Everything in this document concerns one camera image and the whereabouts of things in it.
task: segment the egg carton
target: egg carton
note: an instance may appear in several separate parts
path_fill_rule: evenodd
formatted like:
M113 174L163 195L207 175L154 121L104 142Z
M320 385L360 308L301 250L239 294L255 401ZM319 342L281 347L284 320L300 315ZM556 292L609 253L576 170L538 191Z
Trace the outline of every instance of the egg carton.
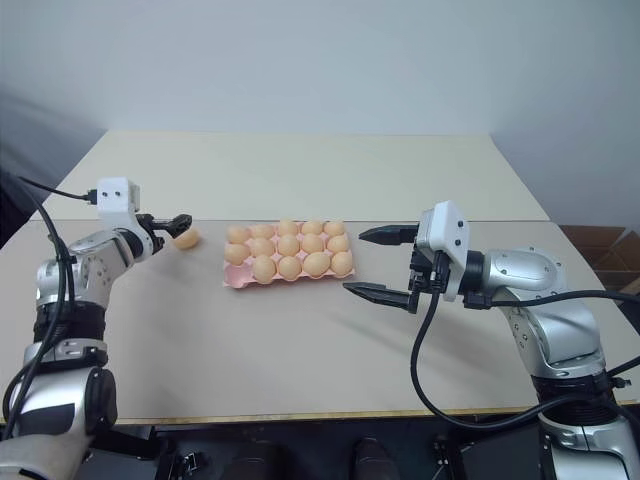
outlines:
M296 225L298 225L298 234L296 235L296 238L298 239L298 242L300 243L300 245L302 245L302 239L304 238L304 234L300 233L300 229L302 228L302 225L305 222L294 222L296 223ZM313 280L318 280L320 278L325 278L325 277L335 277L335 278L346 278L350 275L353 275L356 270L355 268L351 268L351 270L346 274L346 275L337 275L333 270L331 270L331 266L329 266L329 269L324 272L322 275L314 277L310 274L308 274L307 272L303 270L298 274L298 276L296 278L294 278L293 280L288 280L286 278L284 278L282 275L280 275L280 272L278 271L278 262L280 261L280 259L282 257L284 257L285 255L281 255L280 253L278 253L278 240L280 240L280 235L278 235L278 224L277 223L273 223L273 224L261 224L261 225L270 225L273 227L275 234L273 235L273 237L271 237L269 240L273 243L274 247L275 247L275 253L273 255L270 256L270 258L275 262L276 264L276 273L273 276L273 280L271 283L273 283L276 280L283 280L285 282L295 282L297 280L299 280L300 278L311 278ZM345 232L343 234L345 237L347 237L347 240L350 242L349 240L349 236L347 235L347 231L345 229ZM332 257L334 255L334 253L332 251L330 251L329 249L326 248L327 242L328 240L331 238L328 234L326 234L324 231L320 234L318 234L318 236L322 239L323 244L325 245L325 249L323 251L323 253L327 254L329 257ZM249 238L247 241L243 242L244 245L246 245L247 247L251 248L251 242L253 241L254 237L252 236L251 238ZM348 248L346 250L346 252L351 254L351 258L353 259L353 252L351 251L351 248ZM295 254L292 255L294 257L297 257L300 260L300 263L303 264L304 263L304 259L310 255L309 253L305 252L304 250L302 250L302 246L300 247L300 251ZM224 282L223 282L223 286L225 287L231 287L231 288L245 288L251 284L257 283L259 285L263 285L260 284L253 276L253 263L255 262L255 257L253 257L252 255L249 255L249 257L247 257L244 262L242 263L242 265L232 265L231 263L229 263L228 261L224 261Z

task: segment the gray wall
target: gray wall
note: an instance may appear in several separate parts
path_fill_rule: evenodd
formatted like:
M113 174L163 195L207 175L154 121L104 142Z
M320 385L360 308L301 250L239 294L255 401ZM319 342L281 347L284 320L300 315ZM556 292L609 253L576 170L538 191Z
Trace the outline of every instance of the gray wall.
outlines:
M640 226L636 0L1 5L2 144L49 175L103 128L489 132L555 221Z

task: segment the egg tray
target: egg tray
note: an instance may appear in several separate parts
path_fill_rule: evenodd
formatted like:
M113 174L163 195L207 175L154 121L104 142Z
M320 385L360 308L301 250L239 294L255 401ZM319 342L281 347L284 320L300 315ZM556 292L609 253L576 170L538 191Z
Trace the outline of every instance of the egg tray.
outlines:
M295 222L295 223L298 225L298 234L296 235L296 238L302 244L302 239L304 237L304 234L300 233L300 228L302 227L302 224L304 222ZM278 240L280 239L280 235L278 235L278 224L277 223L273 223L273 224L270 224L270 225L273 227L274 231L276 232L275 235L273 237L271 237L269 240L276 247L276 252L273 255L271 255L271 259L276 263L276 267L277 267L278 261L282 257L284 257L284 255L281 255L280 253L278 253ZM344 232L344 235L347 237L347 239L349 239L349 235L347 235L347 231L346 230ZM327 240L330 238L329 235L327 235L326 233L322 232L318 236L320 238L322 238L322 242L325 245L324 253L326 253L327 255L329 255L331 257L333 255L333 252L326 248ZM253 238L250 238L249 240L244 242L244 244L247 247L250 247L251 240L253 240ZM353 258L353 252L351 252L350 248L347 250L347 252L351 253L351 257ZM297 257L300 260L300 263L303 263L304 259L305 259L305 257L307 255L309 255L309 254L307 252L305 252L304 250L302 250L302 248L300 248L300 251L297 254L293 255L293 256ZM242 265L232 265L232 264L230 264L229 262L227 262L225 260L224 261L224 282L222 284L225 287L231 287L231 288L245 288L245 287L247 287L247 286L249 286L249 285L251 285L253 283L257 283L258 285L262 285L253 277L253 262L254 262L254 260L255 260L255 257L249 256L242 263ZM346 275L338 276L338 275L336 275L336 273L333 270L331 270L331 267L329 267L329 270L324 272L319 277L312 277L307 272L302 270L300 272L300 274L296 278L294 278L293 280L287 280L282 275L280 275L280 272L278 272L276 270L276 274L273 276L273 280L274 281L275 280L284 280L285 282L293 283L293 282L297 281L300 278L311 278L313 280L318 280L318 279L324 278L324 277L346 278L346 277L348 277L350 275L353 275L354 273L356 273L356 269L352 268L351 271L349 273L347 273Z

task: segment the table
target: table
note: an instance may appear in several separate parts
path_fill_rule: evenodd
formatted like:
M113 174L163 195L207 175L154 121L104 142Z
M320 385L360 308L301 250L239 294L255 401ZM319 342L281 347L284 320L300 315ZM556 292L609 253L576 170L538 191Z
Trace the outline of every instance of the table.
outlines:
M180 158L177 172L175 163L166 163L173 158ZM325 168L316 169L315 184L326 185L327 172L341 169L360 180L343 179L309 194L300 181L322 159ZM287 170L301 161L304 168ZM60 188L82 192L112 175L142 185L144 211L159 217L192 213L203 235L201 245L187 252L167 245L114 286L105 341L121 423L428 413L409 378L409 353L426 298L418 316L411 316L359 299L331 279L223 288L229 224L284 216L351 220L357 269L352 280L405 289L410 246L359 242L357 233L389 220L415 221L421 210L452 198L472 220L472 248L535 245L563 259L572 288L601 288L486 136L109 132ZM237 184L221 178L237 175L247 187L242 195ZM283 208L283 200L292 198ZM46 206L67 242L101 228L95 208L82 202L50 197ZM51 250L34 216L0 251L6 312L0 322L3 337L11 339L0 350L0 388L31 342L34 276ZM602 329L609 364L635 355L640 340L613 302L587 303ZM441 302L419 371L426 391L449 412L508 412L536 403L498 311ZM640 378L634 372L629 378L634 386L617 395L635 402Z

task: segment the cardboard box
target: cardboard box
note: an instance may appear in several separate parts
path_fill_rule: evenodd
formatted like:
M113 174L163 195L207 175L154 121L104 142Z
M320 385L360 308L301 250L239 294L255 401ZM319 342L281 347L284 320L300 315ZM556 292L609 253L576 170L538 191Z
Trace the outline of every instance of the cardboard box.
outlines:
M640 293L640 235L623 227L560 226L607 290Z

